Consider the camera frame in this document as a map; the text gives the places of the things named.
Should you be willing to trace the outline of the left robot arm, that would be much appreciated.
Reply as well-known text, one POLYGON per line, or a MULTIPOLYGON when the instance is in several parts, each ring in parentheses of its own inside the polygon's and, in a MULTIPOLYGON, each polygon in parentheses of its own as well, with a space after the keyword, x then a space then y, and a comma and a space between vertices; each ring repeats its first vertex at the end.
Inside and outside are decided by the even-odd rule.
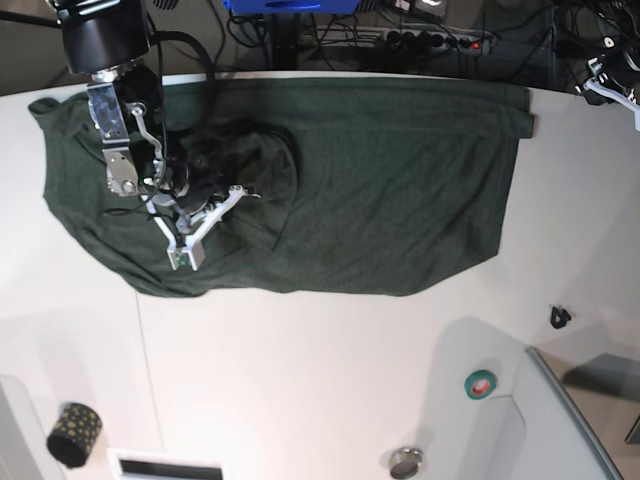
POLYGON ((639 102, 639 3, 555 1, 554 54, 567 64, 575 90, 592 106, 614 100, 587 86, 639 102))

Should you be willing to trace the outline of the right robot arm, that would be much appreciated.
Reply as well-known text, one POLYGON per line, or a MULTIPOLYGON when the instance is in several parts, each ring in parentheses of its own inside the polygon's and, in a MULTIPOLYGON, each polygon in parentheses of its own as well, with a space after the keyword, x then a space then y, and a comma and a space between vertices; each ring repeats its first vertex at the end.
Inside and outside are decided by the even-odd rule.
POLYGON ((160 31, 142 1, 53 1, 56 25, 71 73, 87 75, 88 109, 101 141, 107 187, 134 207, 111 208, 128 216, 155 207, 193 216, 227 205, 235 189, 199 177, 181 153, 182 138, 210 120, 215 64, 204 46, 180 31, 160 31), (203 67, 205 101, 198 121, 171 131, 167 125, 161 72, 143 58, 166 42, 189 45, 203 67))

